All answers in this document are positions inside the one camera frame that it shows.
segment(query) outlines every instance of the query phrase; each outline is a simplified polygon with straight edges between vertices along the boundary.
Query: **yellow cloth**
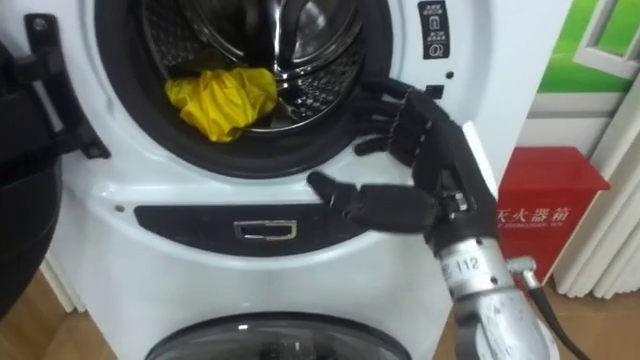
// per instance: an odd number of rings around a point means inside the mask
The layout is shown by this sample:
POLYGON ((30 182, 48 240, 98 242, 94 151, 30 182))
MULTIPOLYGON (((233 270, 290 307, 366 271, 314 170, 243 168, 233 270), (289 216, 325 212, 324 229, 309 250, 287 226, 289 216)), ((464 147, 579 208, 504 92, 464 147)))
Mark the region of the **yellow cloth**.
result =
POLYGON ((165 92, 180 117, 213 142, 234 140, 277 102, 276 81, 266 69, 205 70, 199 78, 167 81, 165 92))

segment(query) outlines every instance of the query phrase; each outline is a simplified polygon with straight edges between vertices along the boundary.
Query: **washing machine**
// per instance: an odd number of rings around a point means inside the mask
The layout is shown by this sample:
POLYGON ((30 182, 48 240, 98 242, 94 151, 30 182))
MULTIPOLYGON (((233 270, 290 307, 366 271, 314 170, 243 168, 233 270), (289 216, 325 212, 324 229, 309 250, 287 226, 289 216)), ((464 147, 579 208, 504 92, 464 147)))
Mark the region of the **washing machine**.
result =
POLYGON ((499 180, 570 3, 3 0, 11 220, 53 237, 122 360, 430 359, 451 306, 432 252, 328 211, 306 173, 411 183, 353 151, 359 79, 392 77, 473 122, 499 180), (278 106, 211 143, 163 85, 234 64, 272 71, 278 106))

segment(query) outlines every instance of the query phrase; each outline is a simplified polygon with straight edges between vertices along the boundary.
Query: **wooden floor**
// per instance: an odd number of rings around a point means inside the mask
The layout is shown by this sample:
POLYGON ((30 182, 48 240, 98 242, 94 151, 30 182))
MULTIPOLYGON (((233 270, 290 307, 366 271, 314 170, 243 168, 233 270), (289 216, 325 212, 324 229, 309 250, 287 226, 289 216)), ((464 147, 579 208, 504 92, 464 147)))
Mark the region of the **wooden floor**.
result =
MULTIPOLYGON (((592 297, 569 299, 547 290, 565 330, 592 360, 640 359, 640 293, 604 301, 592 297)), ((435 360, 457 360, 454 333, 455 324, 449 321, 435 360)), ((561 345, 560 352, 562 360, 574 359, 561 345)), ((91 318, 75 314, 60 328, 44 360, 88 359, 116 358, 91 318)))
POLYGON ((38 271, 0 322, 0 359, 42 359, 66 318, 67 313, 38 271))

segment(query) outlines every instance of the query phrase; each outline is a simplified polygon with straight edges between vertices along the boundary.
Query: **label on robot arm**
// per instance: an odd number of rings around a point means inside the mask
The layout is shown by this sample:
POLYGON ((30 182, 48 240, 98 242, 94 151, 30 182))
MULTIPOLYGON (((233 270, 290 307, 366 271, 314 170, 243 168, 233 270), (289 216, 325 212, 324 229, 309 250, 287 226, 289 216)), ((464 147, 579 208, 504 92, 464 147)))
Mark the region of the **label on robot arm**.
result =
POLYGON ((476 276, 488 276, 490 271, 482 256, 476 252, 455 254, 441 263, 442 275, 449 287, 465 283, 476 276))

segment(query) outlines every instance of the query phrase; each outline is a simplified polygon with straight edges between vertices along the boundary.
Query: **robotic arm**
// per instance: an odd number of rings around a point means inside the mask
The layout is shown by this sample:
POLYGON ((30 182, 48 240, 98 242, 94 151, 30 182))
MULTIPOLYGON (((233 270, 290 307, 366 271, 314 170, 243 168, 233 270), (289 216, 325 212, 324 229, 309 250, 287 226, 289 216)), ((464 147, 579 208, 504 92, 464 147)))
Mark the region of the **robotic arm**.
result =
POLYGON ((454 300, 459 359, 559 359, 513 276, 528 286, 558 338, 578 359, 588 359, 553 315, 533 259, 506 261, 498 247, 497 187, 473 124, 460 127, 428 95, 395 80, 363 81, 362 89, 354 115, 360 133, 374 137, 354 151, 389 152, 411 167, 414 186, 358 188, 312 172, 307 181, 322 201, 369 229, 424 234, 454 300))

